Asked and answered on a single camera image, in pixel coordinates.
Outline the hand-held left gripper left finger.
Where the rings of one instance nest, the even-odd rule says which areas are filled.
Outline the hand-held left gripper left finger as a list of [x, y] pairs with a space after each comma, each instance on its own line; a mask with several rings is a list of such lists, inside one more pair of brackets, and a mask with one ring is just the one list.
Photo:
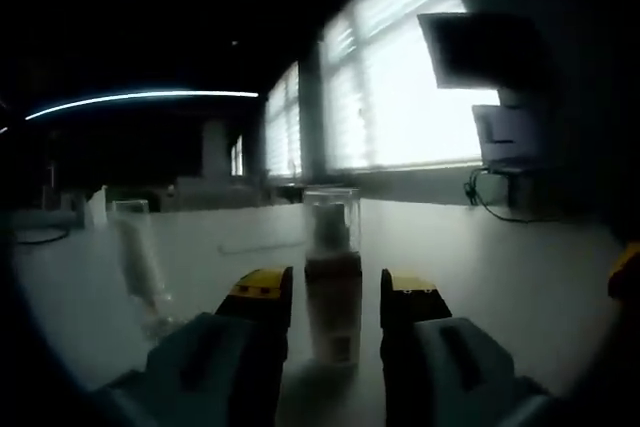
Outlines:
[[114, 426], [272, 426], [288, 355], [292, 267], [241, 277], [105, 387]]

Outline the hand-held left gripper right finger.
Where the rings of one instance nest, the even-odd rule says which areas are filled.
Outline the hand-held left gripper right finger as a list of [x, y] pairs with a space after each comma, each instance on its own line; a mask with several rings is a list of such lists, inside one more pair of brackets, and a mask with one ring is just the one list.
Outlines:
[[380, 357], [388, 426], [542, 426], [552, 396], [519, 376], [511, 354], [437, 287], [385, 269]]

